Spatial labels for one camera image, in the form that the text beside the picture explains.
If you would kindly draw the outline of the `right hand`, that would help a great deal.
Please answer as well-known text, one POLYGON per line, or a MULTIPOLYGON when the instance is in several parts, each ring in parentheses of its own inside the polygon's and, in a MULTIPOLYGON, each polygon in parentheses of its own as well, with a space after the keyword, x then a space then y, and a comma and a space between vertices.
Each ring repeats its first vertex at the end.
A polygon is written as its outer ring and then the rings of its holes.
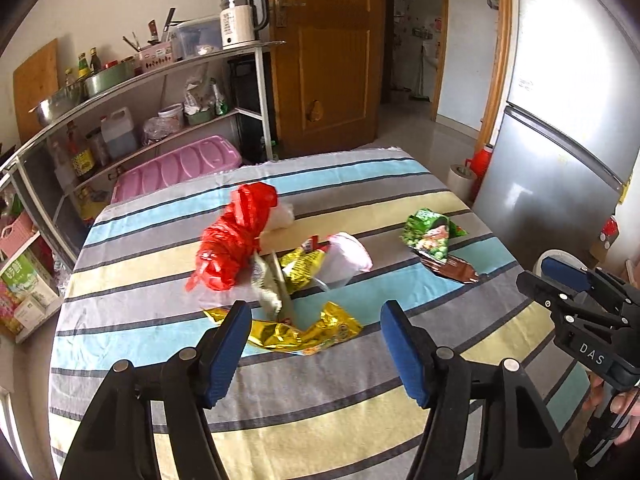
MULTIPOLYGON (((603 403, 604 381, 593 372, 588 373, 588 378, 590 387, 587 399, 582 404, 582 408, 584 410, 593 410, 603 403)), ((622 445, 632 438, 639 425, 639 389, 634 388, 634 390, 618 394, 612 400, 610 410, 612 413, 617 415, 629 416, 627 425, 620 435, 614 440, 615 445, 622 445)))

